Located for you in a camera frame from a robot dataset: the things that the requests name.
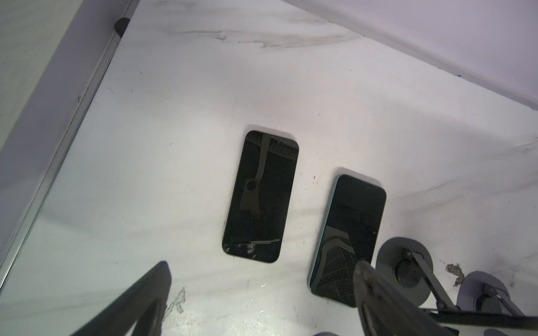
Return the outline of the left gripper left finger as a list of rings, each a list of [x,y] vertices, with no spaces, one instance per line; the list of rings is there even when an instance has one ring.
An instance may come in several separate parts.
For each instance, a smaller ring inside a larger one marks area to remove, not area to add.
[[[75,335],[160,335],[172,276],[161,261]]]

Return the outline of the black phone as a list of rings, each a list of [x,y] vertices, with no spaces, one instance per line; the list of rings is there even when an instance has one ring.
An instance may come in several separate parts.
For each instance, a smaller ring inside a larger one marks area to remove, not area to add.
[[[312,294],[356,308],[354,270],[372,261],[386,200],[376,184],[336,177],[308,276]]]
[[[221,244],[225,253],[262,263],[279,258],[298,154],[292,139],[246,134]]]

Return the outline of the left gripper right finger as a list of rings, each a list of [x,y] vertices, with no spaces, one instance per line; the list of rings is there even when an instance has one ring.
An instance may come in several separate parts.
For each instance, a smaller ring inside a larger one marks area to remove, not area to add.
[[[354,296],[365,335],[457,335],[439,325],[389,284],[371,265],[354,270]]]

